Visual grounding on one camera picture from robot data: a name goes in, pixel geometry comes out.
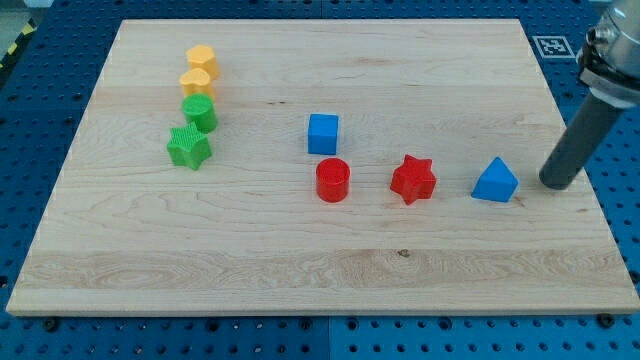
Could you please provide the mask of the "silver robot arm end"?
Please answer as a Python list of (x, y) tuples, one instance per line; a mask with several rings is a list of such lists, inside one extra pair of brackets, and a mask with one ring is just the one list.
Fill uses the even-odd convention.
[(639, 105), (639, 0), (612, 1), (586, 33), (579, 80), (610, 105)]

